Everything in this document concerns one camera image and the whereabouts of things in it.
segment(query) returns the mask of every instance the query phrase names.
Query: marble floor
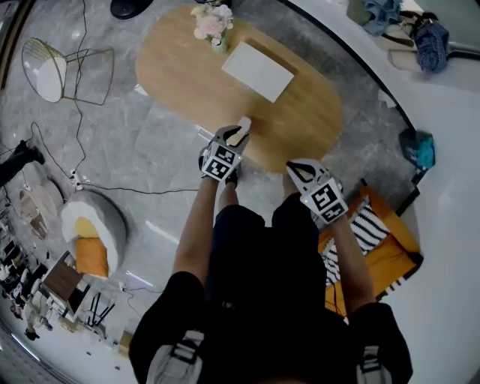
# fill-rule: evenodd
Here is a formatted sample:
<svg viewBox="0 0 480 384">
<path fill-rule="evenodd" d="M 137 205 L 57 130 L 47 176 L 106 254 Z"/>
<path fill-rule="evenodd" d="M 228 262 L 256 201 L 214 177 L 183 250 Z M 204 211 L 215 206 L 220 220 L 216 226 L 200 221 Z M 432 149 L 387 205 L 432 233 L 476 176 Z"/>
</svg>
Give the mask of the marble floor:
<svg viewBox="0 0 480 384">
<path fill-rule="evenodd" d="M 199 184 L 197 155 L 206 139 L 198 127 L 138 92 L 135 75 L 137 52 L 155 21 L 172 8 L 191 2 L 154 0 L 145 13 L 120 21 L 110 16 L 109 1 L 86 0 L 88 34 L 82 46 L 112 47 L 115 72 L 103 106 L 79 104 L 84 114 L 79 139 L 87 154 L 78 169 L 82 177 L 106 187 L 144 191 L 195 188 Z M 30 124 L 35 121 L 64 170 L 74 168 L 82 158 L 75 140 L 78 112 L 69 100 L 52 104 L 35 94 L 23 74 L 21 47 L 28 38 L 36 37 L 60 52 L 76 51 L 84 32 L 82 9 L 80 0 L 36 2 L 17 44 L 7 87 L 0 97 L 1 141 L 14 148 L 19 140 L 30 137 Z M 413 189 L 410 179 L 414 169 L 401 157 L 398 145 L 397 135 L 407 125 L 396 109 L 388 109 L 378 101 L 378 85 L 328 35 L 286 5 L 276 0 L 234 0 L 233 9 L 235 17 L 248 21 L 289 47 L 333 83 L 343 104 L 344 129 L 323 163 L 343 182 L 347 194 L 356 190 L 360 178 L 365 178 L 397 208 Z M 68 199 L 74 189 L 49 158 L 36 130 L 33 142 L 45 154 L 46 165 L 27 165 L 24 169 L 27 183 L 35 185 L 42 178 L 52 178 Z M 240 202 L 269 222 L 281 201 L 281 177 L 247 161 L 243 175 L 238 186 Z M 23 185 L 20 173 L 7 186 L 17 212 L 18 192 Z M 124 263 L 115 279 L 122 280 L 129 270 L 160 289 L 170 275 L 176 241 L 195 193 L 163 196 L 120 190 L 102 193 L 119 207 L 128 227 Z M 24 247 L 33 251 L 40 261 L 51 263 L 67 249 L 58 224 L 53 226 L 46 241 L 40 241 L 14 213 L 11 220 Z M 45 260 L 47 250 L 50 251 L 48 261 Z M 153 299 L 155 297 L 145 292 L 135 295 L 130 303 L 142 313 Z M 136 316 L 127 307 L 124 309 L 128 312 L 116 310 L 125 317 Z"/>
</svg>

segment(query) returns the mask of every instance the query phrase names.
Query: cable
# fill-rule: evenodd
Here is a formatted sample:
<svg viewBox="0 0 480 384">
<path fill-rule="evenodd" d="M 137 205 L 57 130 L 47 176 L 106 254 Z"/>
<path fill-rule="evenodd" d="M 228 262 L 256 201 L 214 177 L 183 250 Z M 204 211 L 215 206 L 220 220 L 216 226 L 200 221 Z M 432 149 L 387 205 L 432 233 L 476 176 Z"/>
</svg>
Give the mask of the cable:
<svg viewBox="0 0 480 384">
<path fill-rule="evenodd" d="M 65 175 L 65 177 L 66 177 L 67 179 L 72 179 L 72 176 L 69 176 L 69 175 L 64 171 L 64 169 L 60 166 L 59 163 L 57 163 L 57 160 L 55 160 L 55 158 L 53 157 L 53 155 L 50 153 L 50 150 L 48 149 L 47 144 L 45 144 L 44 135 L 42 135 L 42 131 L 40 130 L 40 127 L 38 126 L 38 124 L 37 124 L 35 121 L 31 123 L 32 126 L 33 126 L 33 124 L 35 124 L 35 126 L 37 127 L 38 133 L 40 134 L 40 138 L 41 138 L 41 140 L 42 140 L 42 144 L 43 144 L 43 146 L 45 147 L 46 152 L 48 153 L 48 155 L 52 158 L 52 160 L 53 160 L 53 162 L 55 163 L 55 165 L 61 170 L 61 172 Z"/>
<path fill-rule="evenodd" d="M 143 195 L 164 195 L 164 194 L 171 194 L 175 192 L 184 192 L 184 191 L 191 191 L 191 192 L 197 192 L 198 189 L 176 189 L 176 190 L 164 190 L 163 192 L 145 192 L 144 190 L 137 190 L 134 188 L 126 188 L 126 187 L 102 187 L 101 185 L 95 184 L 95 183 L 78 183 L 80 185 L 88 185 L 89 187 L 94 187 L 98 189 L 103 189 L 105 191 L 132 191 L 136 192 L 138 194 L 143 194 Z"/>
<path fill-rule="evenodd" d="M 50 317 L 52 317 L 52 314 L 53 314 L 53 308 L 50 308 L 50 309 L 48 310 L 48 312 L 46 313 L 46 315 L 45 315 L 45 317 L 48 316 L 47 321 L 48 321 L 49 323 L 50 323 Z"/>
<path fill-rule="evenodd" d="M 142 315 L 140 315 L 140 313 L 138 313 L 138 311 L 137 311 L 134 307 L 132 307 L 132 305 L 130 304 L 130 300 L 133 299 L 134 296 L 135 296 L 132 292 L 134 292 L 134 291 L 141 291 L 141 290 L 145 290 L 145 291 L 147 291 L 147 292 L 157 293 L 157 294 L 161 294 L 161 293 L 163 292 L 163 290 L 162 290 L 161 292 L 155 292 L 155 291 L 152 291 L 152 290 L 150 290 L 150 289 L 148 289 L 148 288 L 144 288 L 144 287 L 142 287 L 142 288 L 135 288 L 135 289 L 126 289 L 126 288 L 123 289 L 123 291 L 124 291 L 125 293 L 128 293 L 128 295 L 130 295 L 130 297 L 127 299 L 127 305 L 128 305 L 131 309 L 133 309 L 133 310 L 135 311 L 135 313 L 138 315 L 138 317 L 139 317 L 140 319 L 142 318 Z"/>
<path fill-rule="evenodd" d="M 134 307 L 132 307 L 132 305 L 130 304 L 130 300 L 134 298 L 134 294 L 131 293 L 131 292 L 127 292 L 127 291 L 125 291 L 125 292 L 128 293 L 129 295 L 131 295 L 129 298 L 127 298 L 127 304 L 128 304 L 128 306 L 129 306 L 130 308 L 132 308 L 132 309 L 135 311 L 135 313 L 138 315 L 138 317 L 141 319 L 141 318 L 142 318 L 142 315 L 141 315 L 140 313 L 138 313 L 138 311 L 137 311 Z"/>
<path fill-rule="evenodd" d="M 76 165 L 76 167 L 74 169 L 75 173 L 77 172 L 77 169 L 80 166 L 80 164 L 83 163 L 83 161 L 87 158 L 87 155 L 85 153 L 85 149 L 83 148 L 83 145 L 80 142 L 80 139 L 78 137 L 79 133 L 80 133 L 80 128 L 82 127 L 82 120 L 83 120 L 83 113 L 80 110 L 80 108 L 78 106 L 78 103 L 77 103 L 78 85 L 80 84 L 80 80 L 82 79 L 82 64 L 83 64 L 83 61 L 85 60 L 85 56 L 88 55 L 88 53 L 89 53 L 89 51 L 87 50 L 85 52 L 85 55 L 82 58 L 82 61 L 80 62 L 80 57 L 79 57 L 80 49 L 82 48 L 83 41 L 85 40 L 85 37 L 86 37 L 87 32 L 88 32 L 88 30 L 87 30 L 87 19 L 86 19 L 86 15 L 85 15 L 85 12 L 86 12 L 85 0 L 82 0 L 82 2 L 83 2 L 83 26 L 85 28 L 85 33 L 83 34 L 82 40 L 80 41 L 80 44 L 78 45 L 78 50 L 76 51 L 76 60 L 78 61 L 78 71 L 76 72 L 75 93 L 73 94 L 73 102 L 75 103 L 76 110 L 78 111 L 78 113 L 80 115 L 80 120 L 78 122 L 78 127 L 76 129 L 75 138 L 76 138 L 76 141 L 78 142 L 78 144 L 80 146 L 80 149 L 82 150 L 83 157 L 82 157 L 82 160 L 80 160 L 80 162 Z"/>
<path fill-rule="evenodd" d="M 89 50 L 87 49 L 86 50 L 86 53 L 85 55 L 80 58 L 80 52 L 82 50 L 82 45 L 83 45 L 83 41 L 85 40 L 86 38 L 86 35 L 88 33 L 88 29 L 87 29 L 87 21 L 86 21 L 86 3 L 85 3 L 85 0 L 82 0 L 82 3 L 83 3 L 83 10 L 82 10 L 82 16 L 83 16 L 83 26 L 85 28 L 85 32 L 82 36 L 82 39 L 80 40 L 80 43 L 79 43 L 79 46 L 78 46 L 78 49 L 76 51 L 76 60 L 78 61 L 78 70 L 76 72 L 76 80 L 75 80 L 75 92 L 74 92 L 74 96 L 73 96 L 73 101 L 75 103 L 75 107 L 76 107 L 76 110 L 78 111 L 79 113 L 79 116 L 80 116 L 80 120 L 79 120 L 79 123 L 78 123 L 78 126 L 76 128 L 76 135 L 75 135 L 75 138 L 76 138 L 76 141 L 78 142 L 79 144 L 79 147 L 80 149 L 82 150 L 82 159 L 79 161 L 79 163 L 74 167 L 74 172 L 76 173 L 77 170 L 78 170 L 78 167 L 80 166 L 80 164 L 82 164 L 82 162 L 86 159 L 86 152 L 85 152 L 85 149 L 83 148 L 83 144 L 80 142 L 80 138 L 79 138 L 79 135 L 80 135 L 80 128 L 82 127 L 82 121 L 83 121 L 83 112 L 82 110 L 80 109 L 80 107 L 78 106 L 78 103 L 77 103 L 77 94 L 78 94 L 78 88 L 79 88 L 79 84 L 80 84 L 80 80 L 82 79 L 82 64 L 85 60 L 85 56 L 88 54 Z M 40 139 L 41 139 L 41 142 L 43 144 L 43 146 L 45 147 L 46 149 L 46 152 L 48 153 L 48 155 L 52 158 L 53 160 L 53 163 L 58 167 L 58 169 L 61 171 L 61 173 L 63 173 L 63 175 L 69 179 L 69 180 L 72 180 L 74 177 L 72 175 L 69 175 L 67 172 L 65 172 L 64 168 L 62 166 L 60 166 L 59 162 L 53 157 L 52 153 L 50 152 L 50 150 L 48 149 L 47 147 L 47 144 L 45 143 L 45 139 L 44 139 L 44 135 L 42 134 L 42 131 L 40 129 L 40 126 L 37 124 L 36 121 L 33 121 L 30 125 L 30 131 L 31 131 L 31 137 L 29 139 L 26 140 L 26 142 L 30 141 L 33 137 L 34 137 L 34 131 L 33 131 L 33 126 L 36 126 L 37 127 L 37 130 L 38 130 L 38 133 L 40 134 Z M 12 152 L 13 150 L 12 149 L 9 149 L 6 145 L 4 145 L 2 142 L 0 142 L 6 149 L 8 149 L 8 151 L 6 152 L 3 152 L 2 154 L 0 154 L 0 156 L 8 153 L 8 152 Z M 27 185 L 27 181 L 26 181 L 26 177 L 25 177 L 25 173 L 23 173 L 23 178 L 24 178 L 24 181 L 25 181 L 25 185 Z M 198 191 L 198 189 L 178 189 L 178 190 L 164 190 L 164 191 L 161 191 L 161 192 L 156 192 L 156 191 L 153 191 L 153 192 L 147 192 L 147 191 L 144 191 L 144 190 L 137 190 L 137 189 L 134 189 L 134 188 L 128 188 L 128 187 L 104 187 L 102 185 L 99 185 L 99 184 L 95 184 L 95 183 L 91 183 L 91 182 L 88 182 L 88 183 L 85 183 L 85 182 L 80 182 L 78 183 L 77 185 L 85 185 L 85 186 L 89 186 L 89 187 L 93 187 L 93 188 L 98 188 L 98 189 L 102 189 L 102 190 L 105 190 L 105 191 L 132 191 L 132 192 L 135 192 L 135 193 L 138 193 L 138 194 L 144 194 L 144 195 L 163 195 L 163 194 L 170 194 L 170 193 L 175 193 L 175 192 L 183 192 L 183 191 L 192 191 L 192 192 L 196 192 Z"/>
<path fill-rule="evenodd" d="M 160 293 L 163 293 L 163 292 L 164 292 L 164 290 L 162 290 L 162 291 L 160 291 L 160 292 L 155 292 L 155 291 L 152 291 L 152 290 L 150 290 L 150 289 L 148 289 L 148 288 L 145 288 L 145 287 L 135 288 L 135 289 L 126 289 L 126 288 L 124 288 L 123 290 L 126 291 L 126 292 L 133 292 L 133 291 L 145 290 L 145 291 L 148 291 L 148 292 L 150 292 L 150 293 L 157 293 L 157 294 L 160 294 Z"/>
</svg>

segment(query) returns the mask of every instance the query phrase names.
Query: orange chair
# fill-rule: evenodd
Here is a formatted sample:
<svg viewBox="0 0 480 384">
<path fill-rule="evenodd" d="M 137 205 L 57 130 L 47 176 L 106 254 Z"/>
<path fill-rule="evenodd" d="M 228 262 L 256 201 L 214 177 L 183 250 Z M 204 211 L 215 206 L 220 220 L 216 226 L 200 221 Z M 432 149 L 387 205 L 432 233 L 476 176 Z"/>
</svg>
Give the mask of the orange chair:
<svg viewBox="0 0 480 384">
<path fill-rule="evenodd" d="M 399 279 L 406 280 L 420 268 L 423 256 L 420 254 L 417 241 L 404 222 L 371 187 L 364 186 L 361 188 L 360 196 L 349 206 L 348 217 L 350 218 L 356 211 L 364 196 L 370 197 L 372 210 L 390 231 L 389 235 L 365 255 L 373 279 L 376 300 L 379 301 L 387 294 L 386 290 L 392 284 L 399 284 Z M 331 238 L 332 231 L 330 229 L 325 230 L 320 235 L 318 245 L 320 254 Z M 325 306 L 335 312 L 335 291 L 337 293 L 337 308 L 342 315 L 346 316 L 344 296 L 339 281 L 334 286 L 327 287 Z"/>
</svg>

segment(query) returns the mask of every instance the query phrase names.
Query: oval table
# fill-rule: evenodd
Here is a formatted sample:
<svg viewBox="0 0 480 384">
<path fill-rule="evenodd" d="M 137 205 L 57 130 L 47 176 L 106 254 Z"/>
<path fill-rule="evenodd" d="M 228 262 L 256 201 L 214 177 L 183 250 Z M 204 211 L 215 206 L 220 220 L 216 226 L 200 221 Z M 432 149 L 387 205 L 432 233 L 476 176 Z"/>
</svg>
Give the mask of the oval table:
<svg viewBox="0 0 480 384">
<path fill-rule="evenodd" d="M 268 171 L 285 172 L 294 158 L 321 159 L 341 133 L 341 102 L 332 84 L 282 44 L 234 19 L 227 53 L 215 53 L 194 37 L 192 6 L 162 16 L 136 59 L 139 84 L 152 98 L 190 122 L 215 133 L 252 119 L 244 155 Z M 222 71 L 244 41 L 294 74 L 274 102 Z"/>
</svg>

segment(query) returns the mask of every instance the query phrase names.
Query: black shorts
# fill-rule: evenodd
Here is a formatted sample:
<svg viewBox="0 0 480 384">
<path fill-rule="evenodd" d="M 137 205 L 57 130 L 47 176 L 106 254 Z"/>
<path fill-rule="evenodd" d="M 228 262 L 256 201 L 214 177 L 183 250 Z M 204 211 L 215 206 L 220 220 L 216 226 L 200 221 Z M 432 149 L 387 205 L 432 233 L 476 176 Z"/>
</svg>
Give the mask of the black shorts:
<svg viewBox="0 0 480 384">
<path fill-rule="evenodd" d="M 260 292 L 303 284 L 325 295 L 326 270 L 318 254 L 319 230 L 295 193 L 278 207 L 271 227 L 241 205 L 218 213 L 214 225 L 206 298 L 208 302 L 251 300 Z"/>
</svg>

